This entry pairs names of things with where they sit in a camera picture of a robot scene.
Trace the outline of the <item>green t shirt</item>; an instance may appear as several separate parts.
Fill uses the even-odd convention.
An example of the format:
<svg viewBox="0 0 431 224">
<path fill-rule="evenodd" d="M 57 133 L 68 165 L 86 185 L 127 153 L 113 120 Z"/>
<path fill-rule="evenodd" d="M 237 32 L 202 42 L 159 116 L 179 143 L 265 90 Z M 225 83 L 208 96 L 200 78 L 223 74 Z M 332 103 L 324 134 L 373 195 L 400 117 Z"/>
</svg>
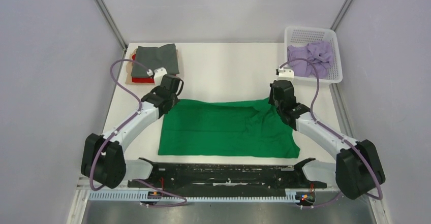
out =
<svg viewBox="0 0 431 224">
<path fill-rule="evenodd" d="M 158 154 L 298 158 L 300 148 L 267 99 L 184 99 L 163 117 Z"/>
</svg>

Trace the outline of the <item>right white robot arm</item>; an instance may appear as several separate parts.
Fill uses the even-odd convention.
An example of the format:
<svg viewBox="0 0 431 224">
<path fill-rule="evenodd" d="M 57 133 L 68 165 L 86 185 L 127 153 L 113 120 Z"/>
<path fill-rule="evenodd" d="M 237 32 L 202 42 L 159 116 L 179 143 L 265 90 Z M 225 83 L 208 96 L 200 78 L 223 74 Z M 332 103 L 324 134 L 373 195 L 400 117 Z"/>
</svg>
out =
<svg viewBox="0 0 431 224">
<path fill-rule="evenodd" d="M 288 80 L 270 84 L 269 104 L 276 108 L 284 124 L 312 139 L 335 160 L 326 163 L 309 158 L 296 164 L 299 170 L 294 172 L 293 179 L 297 186 L 322 182 L 336 186 L 351 200 L 362 195 L 383 199 L 381 185 L 386 177 L 373 142 L 357 141 L 323 123 L 312 106 L 297 102 L 294 86 Z"/>
</svg>

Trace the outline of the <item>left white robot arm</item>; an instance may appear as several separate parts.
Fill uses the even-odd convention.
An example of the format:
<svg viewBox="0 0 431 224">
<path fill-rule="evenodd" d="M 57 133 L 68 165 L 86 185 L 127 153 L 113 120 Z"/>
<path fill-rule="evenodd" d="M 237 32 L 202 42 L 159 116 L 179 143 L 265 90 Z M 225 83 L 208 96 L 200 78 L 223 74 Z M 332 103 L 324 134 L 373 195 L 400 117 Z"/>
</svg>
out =
<svg viewBox="0 0 431 224">
<path fill-rule="evenodd" d="M 138 101 L 137 109 L 120 125 L 101 135 L 90 134 L 84 143 L 81 174 L 94 183 L 116 188 L 124 181 L 140 179 L 147 187 L 159 183 L 160 174 L 144 159 L 126 160 L 125 151 L 148 126 L 167 114 L 180 100 L 184 82 L 177 76 L 164 75 L 161 83 Z"/>
</svg>

